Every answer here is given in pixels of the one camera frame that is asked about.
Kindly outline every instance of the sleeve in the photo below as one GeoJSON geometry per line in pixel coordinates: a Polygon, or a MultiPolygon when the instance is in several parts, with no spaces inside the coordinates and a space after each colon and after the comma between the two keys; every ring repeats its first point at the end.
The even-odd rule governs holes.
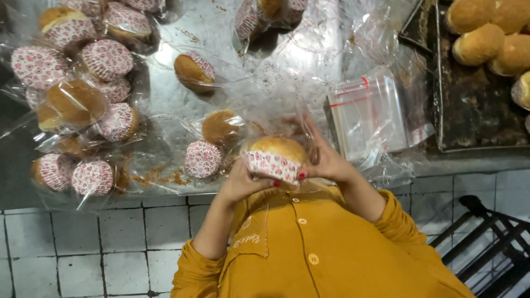
{"type": "Polygon", "coordinates": [[[441,262],[436,250],[427,245],[427,237],[420,233],[412,218],[403,211],[396,197],[388,190],[378,190],[386,200],[381,217],[375,227],[387,239],[420,262],[440,283],[460,293],[462,297],[474,297],[473,293],[441,262]]]}
{"type": "Polygon", "coordinates": [[[177,262],[179,270],[174,275],[170,297],[215,298],[226,255],[220,260],[209,260],[193,249],[192,242],[188,240],[182,247],[182,255],[177,262]]]}

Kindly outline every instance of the white tiled wall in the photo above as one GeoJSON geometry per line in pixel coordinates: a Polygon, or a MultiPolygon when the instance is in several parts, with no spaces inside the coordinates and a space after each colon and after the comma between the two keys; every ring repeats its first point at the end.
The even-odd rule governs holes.
{"type": "MultiPolygon", "coordinates": [[[[430,242],[465,212],[455,200],[463,195],[476,195],[486,208],[528,220],[528,177],[530,171],[427,177],[392,191],[430,242]]],[[[38,208],[5,211],[0,214],[0,298],[15,297],[13,290],[17,298],[147,298],[148,292],[169,298],[182,245],[199,231],[212,199],[121,201],[99,215],[38,208]]],[[[476,220],[459,229],[438,246],[439,253],[448,252],[479,224],[476,220]]],[[[478,239],[449,267],[461,269],[492,238],[486,234],[478,239]]],[[[491,281],[495,262],[501,258],[466,284],[491,281]]]]}

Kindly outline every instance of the dark metal tray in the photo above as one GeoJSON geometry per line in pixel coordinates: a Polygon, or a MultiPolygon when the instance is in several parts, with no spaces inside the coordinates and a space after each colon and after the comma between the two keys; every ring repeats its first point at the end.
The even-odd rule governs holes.
{"type": "Polygon", "coordinates": [[[528,111],[511,100],[513,78],[492,74],[487,67],[456,62],[451,48],[457,36],[444,26],[448,5],[436,5],[434,116],[441,152],[526,147],[528,111]]]}

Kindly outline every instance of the hand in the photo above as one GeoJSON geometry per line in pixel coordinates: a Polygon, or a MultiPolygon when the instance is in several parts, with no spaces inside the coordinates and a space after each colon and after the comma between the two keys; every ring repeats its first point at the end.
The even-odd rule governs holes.
{"type": "Polygon", "coordinates": [[[258,191],[278,187],[279,185],[278,181],[272,179],[252,180],[245,163],[239,157],[232,166],[232,170],[216,198],[233,205],[258,191]]]}
{"type": "MultiPolygon", "coordinates": [[[[300,180],[305,178],[325,178],[336,183],[349,182],[357,170],[324,139],[315,120],[308,113],[304,113],[304,124],[313,135],[317,158],[314,164],[302,165],[298,172],[300,180]]],[[[298,116],[284,116],[283,120],[300,125],[298,116]]]]}

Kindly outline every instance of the yellow shirt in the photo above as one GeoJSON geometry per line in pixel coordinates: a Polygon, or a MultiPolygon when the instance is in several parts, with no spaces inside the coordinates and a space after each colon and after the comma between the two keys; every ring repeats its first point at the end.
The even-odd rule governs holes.
{"type": "Polygon", "coordinates": [[[241,201],[221,260],[184,245],[171,298],[473,297],[394,195],[379,193],[387,204],[373,224],[346,210],[337,187],[241,201]]]}

